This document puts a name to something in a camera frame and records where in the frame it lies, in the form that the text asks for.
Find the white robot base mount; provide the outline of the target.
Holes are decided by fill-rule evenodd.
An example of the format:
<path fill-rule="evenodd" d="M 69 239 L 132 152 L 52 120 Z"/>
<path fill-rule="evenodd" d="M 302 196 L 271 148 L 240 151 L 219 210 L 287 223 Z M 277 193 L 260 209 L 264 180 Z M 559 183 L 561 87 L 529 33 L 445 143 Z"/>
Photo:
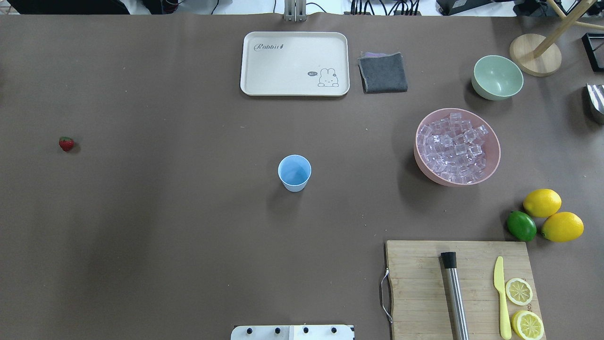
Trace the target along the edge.
<path fill-rule="evenodd" d="M 240 325 L 234 327 L 231 340 L 354 340 L 353 325 Z"/>

